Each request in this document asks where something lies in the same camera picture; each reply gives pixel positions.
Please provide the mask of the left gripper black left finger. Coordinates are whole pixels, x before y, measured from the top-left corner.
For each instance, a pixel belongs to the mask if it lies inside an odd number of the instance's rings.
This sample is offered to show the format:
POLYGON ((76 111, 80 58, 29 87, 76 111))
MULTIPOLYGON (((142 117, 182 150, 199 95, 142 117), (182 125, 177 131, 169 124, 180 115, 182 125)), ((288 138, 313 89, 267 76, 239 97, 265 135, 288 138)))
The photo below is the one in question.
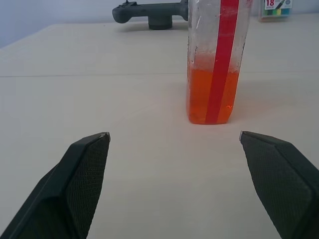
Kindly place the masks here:
POLYGON ((2 239, 85 239, 101 195, 109 132, 82 138, 34 187, 2 239))

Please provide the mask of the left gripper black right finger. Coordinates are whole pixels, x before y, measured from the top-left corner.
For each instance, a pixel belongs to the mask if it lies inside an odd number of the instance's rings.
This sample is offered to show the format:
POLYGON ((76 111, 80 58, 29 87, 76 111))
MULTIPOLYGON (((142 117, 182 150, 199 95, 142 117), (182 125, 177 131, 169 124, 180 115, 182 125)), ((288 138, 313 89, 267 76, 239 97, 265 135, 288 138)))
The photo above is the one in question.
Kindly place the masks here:
POLYGON ((319 237, 319 171, 290 142, 242 131, 255 191, 283 239, 319 237))

